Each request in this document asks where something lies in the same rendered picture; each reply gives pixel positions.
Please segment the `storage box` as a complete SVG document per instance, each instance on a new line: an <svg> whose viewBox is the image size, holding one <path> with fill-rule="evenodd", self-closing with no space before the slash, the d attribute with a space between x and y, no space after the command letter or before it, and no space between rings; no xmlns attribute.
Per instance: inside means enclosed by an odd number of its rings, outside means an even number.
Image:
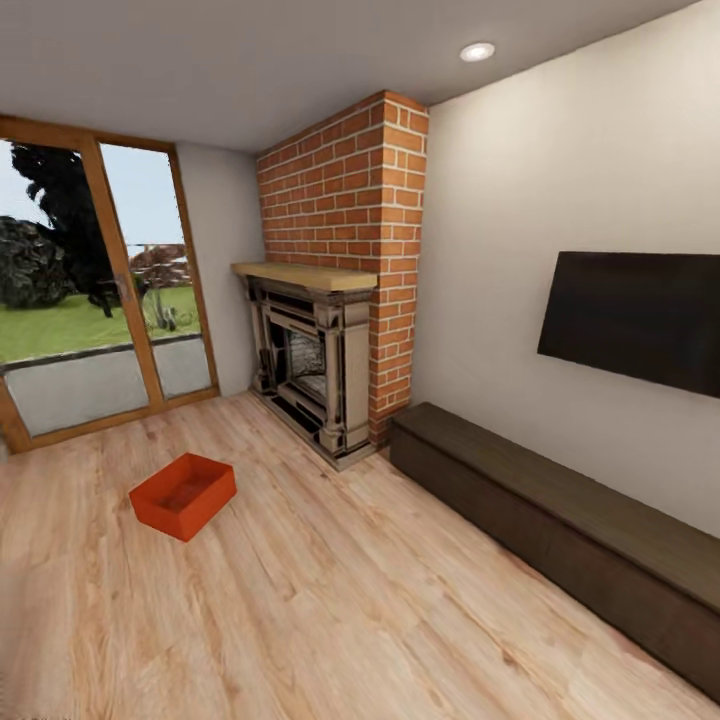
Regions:
<svg viewBox="0 0 720 720"><path fill-rule="evenodd" d="M188 543L236 494L233 466L186 453L129 496L140 522Z"/></svg>

